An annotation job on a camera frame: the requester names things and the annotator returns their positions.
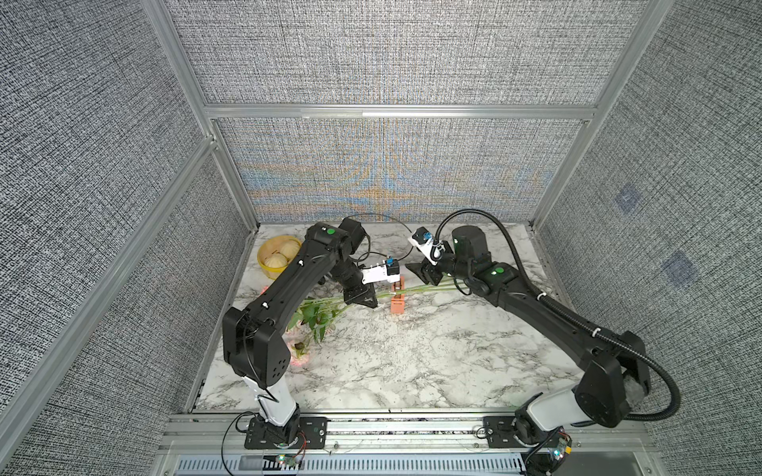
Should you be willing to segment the orange tape dispenser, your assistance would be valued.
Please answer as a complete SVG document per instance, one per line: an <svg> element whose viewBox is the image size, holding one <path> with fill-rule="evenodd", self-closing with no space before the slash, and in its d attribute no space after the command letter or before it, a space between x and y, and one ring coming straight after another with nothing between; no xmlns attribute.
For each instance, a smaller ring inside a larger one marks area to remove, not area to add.
<svg viewBox="0 0 762 476"><path fill-rule="evenodd" d="M390 311L393 315L402 315L405 312L404 291L405 291L405 278L401 276L398 282L392 284Z"/></svg>

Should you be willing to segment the pink flower bouquet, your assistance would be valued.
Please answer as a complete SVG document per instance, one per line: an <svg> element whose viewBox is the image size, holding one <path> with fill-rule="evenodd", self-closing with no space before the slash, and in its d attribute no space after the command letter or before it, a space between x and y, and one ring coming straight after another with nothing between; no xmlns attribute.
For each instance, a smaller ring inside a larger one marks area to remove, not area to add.
<svg viewBox="0 0 762 476"><path fill-rule="evenodd" d="M454 292L457 288L456 284L440 287L418 285L405 288L404 294L406 299L426 293ZM382 291L377 296L379 305L388 307L389 311L391 296L392 288L389 291ZM303 366L309 358L310 351L320 346L325 338L335 331L341 317L355 307L359 305L347 305L342 296L305 299L292 315L284 336L291 352L291 364Z"/></svg>

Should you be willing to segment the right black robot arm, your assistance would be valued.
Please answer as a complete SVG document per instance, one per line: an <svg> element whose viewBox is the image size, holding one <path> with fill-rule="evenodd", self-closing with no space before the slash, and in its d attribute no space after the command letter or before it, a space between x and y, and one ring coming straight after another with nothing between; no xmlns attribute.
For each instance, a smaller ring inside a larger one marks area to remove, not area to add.
<svg viewBox="0 0 762 476"><path fill-rule="evenodd" d="M438 285L446 276L461 281L472 295L539 331L581 369L579 382L516 411L511 431L519 444L537 446L566 426L660 422L680 410L677 382L647 355L638 335L584 319L536 287L520 264L494 260L480 228L460 226L446 241L421 227L410 243L424 256L413 270L424 283Z"/></svg>

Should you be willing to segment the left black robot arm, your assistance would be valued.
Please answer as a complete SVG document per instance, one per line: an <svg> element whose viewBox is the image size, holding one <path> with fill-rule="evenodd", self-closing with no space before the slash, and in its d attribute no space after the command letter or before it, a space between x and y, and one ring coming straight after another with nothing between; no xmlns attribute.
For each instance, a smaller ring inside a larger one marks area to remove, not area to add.
<svg viewBox="0 0 762 476"><path fill-rule="evenodd" d="M327 276L341 285L348 305L378 305L374 286L363 283L351 259L365 236L361 223L351 218L338 226L313 225L267 291L244 309L232 307L222 319L223 359L255 393L260 406L255 424L277 445L294 444L300 433L300 408L285 382L292 354L284 340L298 307Z"/></svg>

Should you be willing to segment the steamed bun in bowl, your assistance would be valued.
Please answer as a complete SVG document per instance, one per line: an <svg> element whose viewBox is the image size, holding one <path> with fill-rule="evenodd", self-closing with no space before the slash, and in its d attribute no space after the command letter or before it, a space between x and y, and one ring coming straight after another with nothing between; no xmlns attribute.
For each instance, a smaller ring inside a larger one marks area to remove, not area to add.
<svg viewBox="0 0 762 476"><path fill-rule="evenodd" d="M264 265L270 269L282 269L287 267L289 259L280 253L273 253L264 260Z"/></svg>

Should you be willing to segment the yellow bowl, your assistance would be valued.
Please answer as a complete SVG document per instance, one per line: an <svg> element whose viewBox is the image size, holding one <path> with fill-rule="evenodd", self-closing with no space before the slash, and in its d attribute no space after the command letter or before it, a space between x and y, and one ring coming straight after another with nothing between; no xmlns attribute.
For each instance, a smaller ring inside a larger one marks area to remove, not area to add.
<svg viewBox="0 0 762 476"><path fill-rule="evenodd" d="M302 242L291 235L280 235L267 240L257 251L257 262L265 276L277 279L296 258Z"/></svg>

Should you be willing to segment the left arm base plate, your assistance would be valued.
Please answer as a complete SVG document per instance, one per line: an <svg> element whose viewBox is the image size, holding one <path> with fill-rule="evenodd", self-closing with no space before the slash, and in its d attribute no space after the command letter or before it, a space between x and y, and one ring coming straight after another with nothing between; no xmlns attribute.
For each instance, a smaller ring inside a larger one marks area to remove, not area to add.
<svg viewBox="0 0 762 476"><path fill-rule="evenodd" d="M295 450L324 449L327 438L328 418L295 416L285 426L265 422L262 416L254 416L248 424L244 448L249 450Z"/></svg>

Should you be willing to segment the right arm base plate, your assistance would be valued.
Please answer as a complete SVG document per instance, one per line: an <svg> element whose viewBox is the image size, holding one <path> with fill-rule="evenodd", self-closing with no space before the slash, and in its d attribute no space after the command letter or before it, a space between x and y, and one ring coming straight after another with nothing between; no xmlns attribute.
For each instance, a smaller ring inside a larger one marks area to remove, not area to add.
<svg viewBox="0 0 762 476"><path fill-rule="evenodd" d="M490 448L534 448L547 438L557 441L564 430L543 430L527 416L514 415L485 416L482 427Z"/></svg>

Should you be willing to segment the aluminium front rail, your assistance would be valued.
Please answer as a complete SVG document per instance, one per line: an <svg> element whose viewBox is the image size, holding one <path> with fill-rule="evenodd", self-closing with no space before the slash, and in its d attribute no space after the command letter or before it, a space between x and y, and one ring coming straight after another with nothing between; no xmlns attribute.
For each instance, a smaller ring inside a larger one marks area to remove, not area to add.
<svg viewBox="0 0 762 476"><path fill-rule="evenodd" d="M485 418L508 424L512 412L498 410L384 410L375 412L307 412L309 418L326 418L325 452L461 452L488 450L479 430ZM234 413L174 415L159 443L160 454L208 453L220 449L242 450L244 435L227 427ZM568 428L574 452L655 452L645 426L623 422L617 428Z"/></svg>

